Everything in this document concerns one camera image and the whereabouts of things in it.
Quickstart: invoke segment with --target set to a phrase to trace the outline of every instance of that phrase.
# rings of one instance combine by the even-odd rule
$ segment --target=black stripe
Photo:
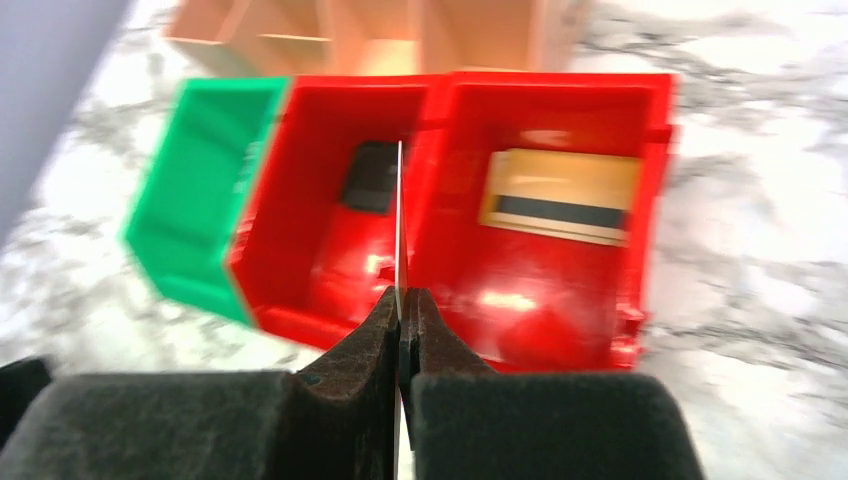
[[[593,207],[578,203],[561,203],[532,198],[498,196],[495,211],[522,217],[541,218],[558,222],[578,223],[602,228],[621,228],[624,210]]]

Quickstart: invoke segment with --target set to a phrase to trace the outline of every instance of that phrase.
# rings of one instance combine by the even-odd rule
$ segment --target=red plastic container
[[[335,344],[392,279],[393,207],[373,217],[338,202],[350,150],[412,140],[408,278],[433,292],[446,323],[501,371],[631,368],[671,95],[672,77],[654,74],[302,77],[232,271],[262,329]],[[480,224],[492,153],[509,148],[637,157],[624,246]]]
[[[346,207],[340,192],[364,141],[414,144],[441,76],[301,76],[230,252],[259,327],[330,348],[393,281],[394,205]],[[414,171],[413,157],[406,159]]]
[[[408,215],[409,278],[501,371],[630,368],[645,321],[642,276],[668,162],[669,75],[456,73],[424,116],[433,159]],[[613,247],[484,226],[492,153],[530,148],[638,157],[636,198]]]

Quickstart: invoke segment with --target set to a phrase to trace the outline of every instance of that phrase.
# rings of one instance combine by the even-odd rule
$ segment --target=marble surface
[[[0,363],[296,369],[319,354],[162,300],[117,241],[175,87],[204,75],[158,37],[173,3],[138,1],[4,250]],[[680,75],[639,369],[681,402],[710,478],[845,478],[848,7],[604,1],[571,68]]]

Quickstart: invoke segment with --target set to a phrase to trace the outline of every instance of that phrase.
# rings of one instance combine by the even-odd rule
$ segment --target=gray wall
[[[0,245],[131,0],[0,0]]]

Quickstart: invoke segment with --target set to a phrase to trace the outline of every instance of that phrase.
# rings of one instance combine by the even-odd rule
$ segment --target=green plastic container
[[[124,233],[165,297],[252,323],[225,260],[290,83],[184,84]]]

